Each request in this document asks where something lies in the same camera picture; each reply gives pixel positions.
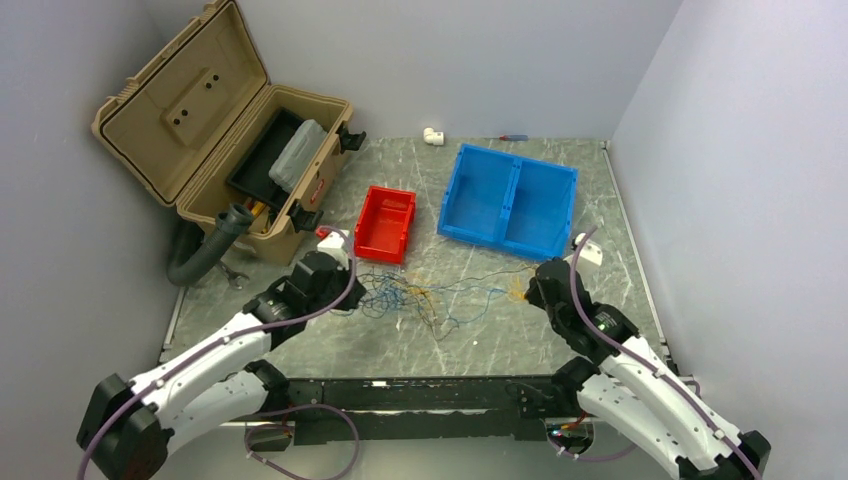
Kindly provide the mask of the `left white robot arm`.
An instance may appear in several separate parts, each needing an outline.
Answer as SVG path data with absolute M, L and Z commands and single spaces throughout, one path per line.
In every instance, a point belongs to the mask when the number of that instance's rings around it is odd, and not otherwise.
M 85 478 L 95 465 L 108 479 L 149 479 L 192 440 L 241 417 L 264 420 L 323 409 L 301 403 L 291 381 L 264 355 L 332 310 L 353 311 L 366 293 L 351 253 L 312 251 L 210 336 L 129 380 L 113 374 L 95 387 L 76 443 Z

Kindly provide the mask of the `white pipe elbow fitting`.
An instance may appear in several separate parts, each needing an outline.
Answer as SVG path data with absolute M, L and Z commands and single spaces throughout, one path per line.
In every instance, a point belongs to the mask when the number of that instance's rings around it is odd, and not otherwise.
M 445 143 L 444 133 L 431 127 L 427 127 L 423 130 L 422 138 L 426 144 L 432 146 L 443 146 Z

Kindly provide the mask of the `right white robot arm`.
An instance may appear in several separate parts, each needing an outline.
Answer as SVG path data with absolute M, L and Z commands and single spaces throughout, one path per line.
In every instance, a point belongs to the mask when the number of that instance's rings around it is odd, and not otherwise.
M 557 411 L 603 420 L 673 479 L 762 478 L 769 441 L 709 407 L 620 310 L 592 301 L 566 260 L 542 263 L 525 298 L 577 354 L 551 377 Z

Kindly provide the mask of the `red plastic bin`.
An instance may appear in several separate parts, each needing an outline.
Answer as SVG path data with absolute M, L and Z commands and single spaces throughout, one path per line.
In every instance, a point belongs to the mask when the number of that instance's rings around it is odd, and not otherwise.
M 354 253 L 361 259 L 400 265 L 415 219 L 416 194 L 372 185 L 354 229 Z

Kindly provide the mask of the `silver wrench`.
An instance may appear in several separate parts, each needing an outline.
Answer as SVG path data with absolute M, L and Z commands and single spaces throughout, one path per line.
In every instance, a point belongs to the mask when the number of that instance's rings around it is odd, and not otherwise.
M 242 290 L 250 281 L 248 275 L 233 270 L 223 261 L 218 261 L 215 267 L 225 277 L 228 286 L 233 290 Z

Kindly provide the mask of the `blue plastic bin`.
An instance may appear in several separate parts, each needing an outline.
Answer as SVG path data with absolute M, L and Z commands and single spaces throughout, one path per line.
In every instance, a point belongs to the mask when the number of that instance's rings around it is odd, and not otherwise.
M 571 238 L 578 179 L 573 167 L 463 144 L 437 232 L 539 262 L 561 257 Z

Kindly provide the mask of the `grey plastic case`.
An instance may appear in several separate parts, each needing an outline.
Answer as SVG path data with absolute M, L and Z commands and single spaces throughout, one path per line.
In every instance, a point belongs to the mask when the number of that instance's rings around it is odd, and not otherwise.
M 269 178 L 284 191 L 291 193 L 326 137 L 327 132 L 318 121 L 305 120 L 271 165 Z

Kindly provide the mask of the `black toolbox tray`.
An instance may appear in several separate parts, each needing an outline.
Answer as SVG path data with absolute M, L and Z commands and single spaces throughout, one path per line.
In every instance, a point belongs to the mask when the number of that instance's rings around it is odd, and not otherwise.
M 280 108 L 265 124 L 247 153 L 230 172 L 226 183 L 237 192 L 279 211 L 287 201 L 291 188 L 286 190 L 269 176 L 272 165 L 288 145 L 304 119 Z

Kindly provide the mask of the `tan plastic toolbox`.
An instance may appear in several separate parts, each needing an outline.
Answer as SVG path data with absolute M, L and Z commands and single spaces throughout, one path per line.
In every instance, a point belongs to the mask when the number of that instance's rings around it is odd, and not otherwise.
M 227 180 L 283 109 L 317 121 L 325 138 L 277 215 L 263 213 L 235 248 L 286 265 L 305 238 L 290 210 L 320 208 L 349 156 L 354 109 L 342 98 L 273 83 L 236 2 L 206 5 L 106 100 L 91 129 L 160 204 L 211 232 L 220 212 L 245 201 Z

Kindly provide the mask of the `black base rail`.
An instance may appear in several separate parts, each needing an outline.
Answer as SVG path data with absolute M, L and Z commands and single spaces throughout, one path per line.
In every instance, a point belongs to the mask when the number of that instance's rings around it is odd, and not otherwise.
M 296 379 L 249 421 L 283 420 L 297 446 L 349 440 L 509 437 L 542 441 L 543 425 L 582 414 L 549 375 Z

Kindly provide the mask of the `aluminium frame rail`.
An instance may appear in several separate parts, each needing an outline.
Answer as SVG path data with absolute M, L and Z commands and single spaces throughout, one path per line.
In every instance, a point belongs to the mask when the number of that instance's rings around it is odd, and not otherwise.
M 147 479 L 165 461 L 167 447 L 175 446 L 175 429 L 157 415 L 164 411 L 162 402 L 140 397 L 153 387 L 167 369 L 165 364 L 222 326 L 231 316 L 220 301 L 221 288 L 182 287 L 166 322 L 165 335 L 156 354 L 155 366 L 128 381 L 128 385 L 109 400 L 120 412 L 101 443 L 94 459 L 110 479 Z

